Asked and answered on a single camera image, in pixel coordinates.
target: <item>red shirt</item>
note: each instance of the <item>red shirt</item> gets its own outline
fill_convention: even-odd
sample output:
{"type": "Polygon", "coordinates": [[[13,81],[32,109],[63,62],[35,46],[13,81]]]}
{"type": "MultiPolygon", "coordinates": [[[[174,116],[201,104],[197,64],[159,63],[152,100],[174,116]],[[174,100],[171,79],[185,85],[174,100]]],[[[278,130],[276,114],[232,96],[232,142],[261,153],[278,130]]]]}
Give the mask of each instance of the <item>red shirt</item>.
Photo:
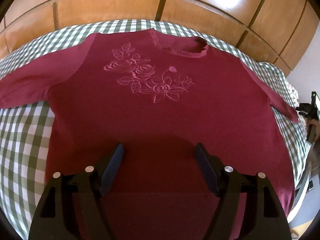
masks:
{"type": "Polygon", "coordinates": [[[46,181],[124,144],[104,202],[118,239],[203,238],[217,198],[195,161],[198,142],[241,173],[266,173],[285,213],[292,207],[292,165],[271,106],[294,122],[296,111],[239,58],[199,37],[94,33],[8,74],[0,88],[0,108],[50,103],[46,181]]]}

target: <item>checkered bedsheet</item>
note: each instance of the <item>checkered bedsheet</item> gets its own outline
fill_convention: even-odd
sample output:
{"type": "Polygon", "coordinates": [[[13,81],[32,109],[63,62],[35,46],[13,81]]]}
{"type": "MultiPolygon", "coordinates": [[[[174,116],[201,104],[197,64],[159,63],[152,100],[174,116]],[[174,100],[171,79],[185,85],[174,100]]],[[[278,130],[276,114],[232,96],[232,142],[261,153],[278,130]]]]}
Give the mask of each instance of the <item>checkered bedsheet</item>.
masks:
{"type": "MultiPolygon", "coordinates": [[[[235,47],[203,33],[167,22],[115,20],[75,25],[41,36],[0,61],[0,78],[33,59],[75,46],[91,33],[134,32],[154,28],[176,36],[200,36],[220,50],[239,57],[259,78],[293,106],[281,70],[255,62],[235,47]]],[[[273,109],[292,161],[295,184],[305,168],[309,146],[302,123],[294,124],[273,109]]],[[[0,109],[0,206],[23,239],[28,238],[36,205],[44,190],[44,171],[54,114],[47,102],[0,109]]]]}

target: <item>floral embroidery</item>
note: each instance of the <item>floral embroidery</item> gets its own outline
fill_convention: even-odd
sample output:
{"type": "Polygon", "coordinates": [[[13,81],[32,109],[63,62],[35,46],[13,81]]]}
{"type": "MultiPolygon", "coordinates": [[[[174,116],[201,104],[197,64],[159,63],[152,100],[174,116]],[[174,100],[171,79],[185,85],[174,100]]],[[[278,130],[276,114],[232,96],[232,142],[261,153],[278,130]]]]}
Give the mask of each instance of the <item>floral embroidery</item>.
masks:
{"type": "Polygon", "coordinates": [[[190,85],[194,85],[187,75],[178,76],[172,81],[170,73],[177,73],[177,69],[173,66],[170,66],[161,78],[154,77],[155,66],[146,64],[150,60],[142,60],[137,53],[131,56],[134,51],[135,49],[131,49],[130,43],[122,46],[122,50],[113,49],[112,53],[116,60],[103,67],[106,71],[131,73],[130,77],[122,77],[117,80],[117,83],[123,86],[131,86],[133,94],[140,92],[152,95],[154,103],[159,103],[166,97],[173,101],[179,101],[179,94],[188,92],[187,89],[190,85]]]}

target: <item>silver screw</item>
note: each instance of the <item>silver screw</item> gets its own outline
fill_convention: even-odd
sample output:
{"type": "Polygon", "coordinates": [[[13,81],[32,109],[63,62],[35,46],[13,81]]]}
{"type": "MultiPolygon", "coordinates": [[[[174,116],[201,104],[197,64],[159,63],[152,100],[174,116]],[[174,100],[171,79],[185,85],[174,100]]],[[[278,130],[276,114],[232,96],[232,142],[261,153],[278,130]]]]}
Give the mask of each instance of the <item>silver screw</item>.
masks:
{"type": "Polygon", "coordinates": [[[88,166],[88,167],[85,168],[86,172],[92,172],[93,170],[94,170],[93,166],[88,166]]]}
{"type": "Polygon", "coordinates": [[[61,176],[61,173],[58,172],[58,171],[53,174],[53,177],[54,177],[55,179],[59,178],[60,176],[61,176]]]}
{"type": "Polygon", "coordinates": [[[263,172],[259,172],[258,176],[262,179],[264,179],[266,177],[266,175],[263,172]]]}
{"type": "Polygon", "coordinates": [[[224,167],[224,170],[225,170],[226,172],[233,172],[233,168],[232,168],[231,166],[225,166],[225,167],[224,167]]]}

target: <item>bed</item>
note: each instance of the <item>bed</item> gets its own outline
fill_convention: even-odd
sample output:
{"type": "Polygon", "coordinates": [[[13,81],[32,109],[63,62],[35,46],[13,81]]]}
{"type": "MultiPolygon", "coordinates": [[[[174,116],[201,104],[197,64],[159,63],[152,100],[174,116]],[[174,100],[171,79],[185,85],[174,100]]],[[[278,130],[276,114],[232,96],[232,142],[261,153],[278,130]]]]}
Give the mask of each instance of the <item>bed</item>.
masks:
{"type": "MultiPolygon", "coordinates": [[[[114,20],[65,27],[23,45],[2,59],[0,78],[42,55],[75,46],[91,33],[134,32],[148,28],[176,36],[206,39],[211,46],[239,57],[290,106],[296,106],[295,89],[274,65],[255,62],[234,46],[213,36],[163,21],[114,20]]],[[[275,109],[273,111],[288,149],[297,186],[310,148],[305,142],[305,124],[302,118],[295,124],[275,109]]],[[[28,239],[32,217],[44,190],[45,163],[53,120],[54,114],[47,102],[0,109],[0,207],[23,239],[28,239]]]]}

